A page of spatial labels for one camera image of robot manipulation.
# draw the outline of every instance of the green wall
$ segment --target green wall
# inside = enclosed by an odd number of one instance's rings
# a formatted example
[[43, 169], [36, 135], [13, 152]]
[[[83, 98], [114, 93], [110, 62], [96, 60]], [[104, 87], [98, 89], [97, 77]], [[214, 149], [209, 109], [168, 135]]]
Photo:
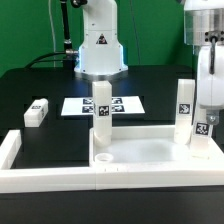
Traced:
[[[132, 0], [132, 7], [130, 0], [117, 0], [117, 4], [119, 41], [125, 47], [128, 65], [192, 66], [192, 47], [183, 43], [183, 6], [175, 0]], [[68, 6], [73, 47], [78, 48], [83, 38], [82, 10], [73, 9], [70, 3]], [[63, 50], [60, 0], [52, 0], [52, 13], [60, 51]], [[48, 0], [2, 1], [0, 30], [0, 76], [53, 51]]]

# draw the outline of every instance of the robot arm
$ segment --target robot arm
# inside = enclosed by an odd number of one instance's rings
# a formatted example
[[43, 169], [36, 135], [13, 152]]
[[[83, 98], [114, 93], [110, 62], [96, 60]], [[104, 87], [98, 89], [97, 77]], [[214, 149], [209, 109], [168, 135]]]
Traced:
[[86, 0], [71, 0], [71, 3], [76, 8], [84, 5], [84, 41], [79, 48], [76, 76], [107, 79], [126, 71], [128, 68], [123, 63], [123, 47], [117, 39], [115, 0], [88, 0], [88, 3]]
[[197, 103], [206, 109], [207, 123], [219, 123], [224, 109], [224, 2], [178, 0], [184, 4], [185, 43], [200, 47]]

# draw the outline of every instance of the circular hole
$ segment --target circular hole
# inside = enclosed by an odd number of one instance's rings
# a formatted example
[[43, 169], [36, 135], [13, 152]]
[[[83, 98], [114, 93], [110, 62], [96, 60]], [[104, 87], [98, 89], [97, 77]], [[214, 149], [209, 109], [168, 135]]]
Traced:
[[96, 163], [111, 163], [114, 157], [110, 153], [100, 153], [95, 156]]

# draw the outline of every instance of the white tray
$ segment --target white tray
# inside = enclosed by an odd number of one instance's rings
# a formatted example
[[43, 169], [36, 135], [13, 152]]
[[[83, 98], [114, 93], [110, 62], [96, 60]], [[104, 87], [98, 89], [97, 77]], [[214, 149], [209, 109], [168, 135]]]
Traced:
[[223, 185], [224, 154], [216, 143], [209, 143], [209, 159], [192, 157], [188, 145], [173, 142], [174, 128], [113, 127], [111, 145], [103, 148], [94, 144], [91, 129], [96, 188]]

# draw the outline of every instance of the black table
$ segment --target black table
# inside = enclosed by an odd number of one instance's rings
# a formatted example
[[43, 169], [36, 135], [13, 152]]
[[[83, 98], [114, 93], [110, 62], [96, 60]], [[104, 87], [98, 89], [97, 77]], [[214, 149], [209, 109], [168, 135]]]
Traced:
[[[177, 81], [192, 79], [185, 66], [133, 66], [110, 81], [113, 96], [139, 96], [144, 115], [113, 115], [113, 126], [174, 124]], [[91, 116], [62, 117], [65, 97], [92, 96], [91, 82], [63, 69], [14, 69], [0, 79], [0, 142], [20, 129], [22, 147], [13, 169], [88, 166]], [[47, 98], [39, 128], [25, 128], [23, 114]], [[223, 149], [224, 116], [213, 138]], [[223, 223], [224, 186], [0, 195], [0, 223]]]

